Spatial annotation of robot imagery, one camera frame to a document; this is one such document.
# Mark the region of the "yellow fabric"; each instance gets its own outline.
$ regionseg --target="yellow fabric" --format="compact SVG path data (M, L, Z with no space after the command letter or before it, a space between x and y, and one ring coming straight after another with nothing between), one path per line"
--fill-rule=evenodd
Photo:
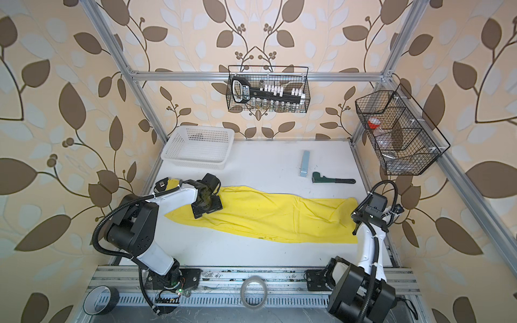
M223 209L194 219L185 205L165 216L186 225L276 242L357 243L350 214L354 198L301 198L268 194L249 187L224 187Z

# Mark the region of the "white plastic basket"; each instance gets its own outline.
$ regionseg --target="white plastic basket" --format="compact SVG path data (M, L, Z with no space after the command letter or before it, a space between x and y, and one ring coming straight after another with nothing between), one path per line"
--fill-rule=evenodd
M179 126L165 144L161 158L177 166L222 170L234 136L232 129Z

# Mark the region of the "wire mesh basket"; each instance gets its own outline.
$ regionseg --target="wire mesh basket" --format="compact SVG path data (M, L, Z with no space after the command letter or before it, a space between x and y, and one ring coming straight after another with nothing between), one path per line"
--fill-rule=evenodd
M228 110L306 113L311 100L308 72L302 66L229 65Z
M442 132L422 110L415 116L407 107L408 91L381 90L355 101L356 111L386 175L421 175L449 147ZM444 143L438 143L424 129L426 123Z

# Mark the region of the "black tool handle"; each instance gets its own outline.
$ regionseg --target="black tool handle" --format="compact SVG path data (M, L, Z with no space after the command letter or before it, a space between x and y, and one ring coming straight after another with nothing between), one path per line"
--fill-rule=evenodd
M344 183L344 184L355 184L355 180L353 178L336 178L336 183Z

